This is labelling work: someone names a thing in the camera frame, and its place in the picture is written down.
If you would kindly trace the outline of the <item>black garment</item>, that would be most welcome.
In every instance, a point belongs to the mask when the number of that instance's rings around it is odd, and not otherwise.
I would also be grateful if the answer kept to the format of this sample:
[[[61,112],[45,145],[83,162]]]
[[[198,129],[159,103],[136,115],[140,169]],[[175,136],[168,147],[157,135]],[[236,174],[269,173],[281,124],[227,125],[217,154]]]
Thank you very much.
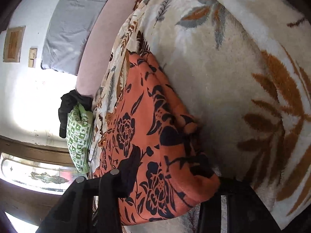
[[[91,111],[93,98],[82,96],[76,90],[71,90],[61,97],[61,106],[58,109],[58,117],[60,122],[59,136],[66,138],[67,118],[71,110],[77,104],[81,104],[86,111]]]

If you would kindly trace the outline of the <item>beige wall switch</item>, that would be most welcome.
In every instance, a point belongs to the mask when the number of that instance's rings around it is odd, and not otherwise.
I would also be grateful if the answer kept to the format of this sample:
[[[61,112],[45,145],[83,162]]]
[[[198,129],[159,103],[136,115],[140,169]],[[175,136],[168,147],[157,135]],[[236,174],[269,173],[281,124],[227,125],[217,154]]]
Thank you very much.
[[[38,49],[37,48],[30,48],[29,55],[28,55],[28,67],[34,68],[35,67],[35,61],[37,57]]]

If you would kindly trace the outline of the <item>leaf pattern fleece blanket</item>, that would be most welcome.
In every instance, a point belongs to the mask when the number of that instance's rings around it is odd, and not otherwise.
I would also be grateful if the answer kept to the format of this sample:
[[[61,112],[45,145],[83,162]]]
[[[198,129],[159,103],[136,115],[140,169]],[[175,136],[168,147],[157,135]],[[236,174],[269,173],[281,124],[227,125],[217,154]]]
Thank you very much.
[[[292,0],[138,0],[93,102],[92,177],[98,114],[114,111],[127,83],[126,52],[153,54],[219,181],[249,184],[279,228],[297,232],[310,207],[310,23]],[[181,216],[121,224],[167,232]]]

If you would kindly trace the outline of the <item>small framed picture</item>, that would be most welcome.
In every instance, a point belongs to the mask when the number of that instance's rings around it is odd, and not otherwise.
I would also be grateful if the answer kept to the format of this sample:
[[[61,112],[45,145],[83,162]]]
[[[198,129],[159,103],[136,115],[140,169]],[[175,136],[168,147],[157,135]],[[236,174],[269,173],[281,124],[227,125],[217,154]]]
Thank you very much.
[[[9,28],[6,32],[3,62],[19,63],[25,26]]]

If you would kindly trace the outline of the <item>grey pillow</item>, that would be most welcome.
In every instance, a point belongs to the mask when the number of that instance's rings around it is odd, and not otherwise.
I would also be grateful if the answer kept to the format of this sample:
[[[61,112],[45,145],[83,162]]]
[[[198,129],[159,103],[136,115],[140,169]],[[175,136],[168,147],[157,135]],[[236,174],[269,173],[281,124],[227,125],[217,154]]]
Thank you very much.
[[[90,32],[107,0],[59,0],[49,23],[41,69],[77,75]]]

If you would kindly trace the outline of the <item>stained glass wooden door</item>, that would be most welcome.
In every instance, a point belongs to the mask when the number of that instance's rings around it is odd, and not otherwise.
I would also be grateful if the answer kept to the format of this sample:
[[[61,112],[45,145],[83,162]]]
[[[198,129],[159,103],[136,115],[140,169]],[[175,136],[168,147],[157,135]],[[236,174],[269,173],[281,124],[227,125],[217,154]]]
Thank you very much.
[[[79,176],[66,148],[1,137],[1,210],[10,215],[40,225]]]

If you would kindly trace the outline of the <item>orange floral blouse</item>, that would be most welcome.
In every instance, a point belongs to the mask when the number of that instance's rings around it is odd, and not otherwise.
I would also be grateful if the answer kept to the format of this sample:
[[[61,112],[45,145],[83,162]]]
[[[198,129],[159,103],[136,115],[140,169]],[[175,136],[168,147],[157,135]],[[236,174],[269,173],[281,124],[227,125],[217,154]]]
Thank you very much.
[[[195,148],[198,126],[151,52],[126,52],[127,83],[114,111],[98,114],[100,149],[94,177],[129,160],[129,196],[121,221],[135,225],[171,219],[210,199],[220,185],[206,155]]]

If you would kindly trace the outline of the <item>green white patterned pillow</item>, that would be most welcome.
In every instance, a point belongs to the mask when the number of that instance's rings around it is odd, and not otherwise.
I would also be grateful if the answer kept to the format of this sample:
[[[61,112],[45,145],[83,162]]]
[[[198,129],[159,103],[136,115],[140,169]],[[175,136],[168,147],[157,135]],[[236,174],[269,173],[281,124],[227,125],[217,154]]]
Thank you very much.
[[[88,149],[93,131],[93,114],[76,104],[67,117],[66,142],[70,157],[79,173],[89,172]]]

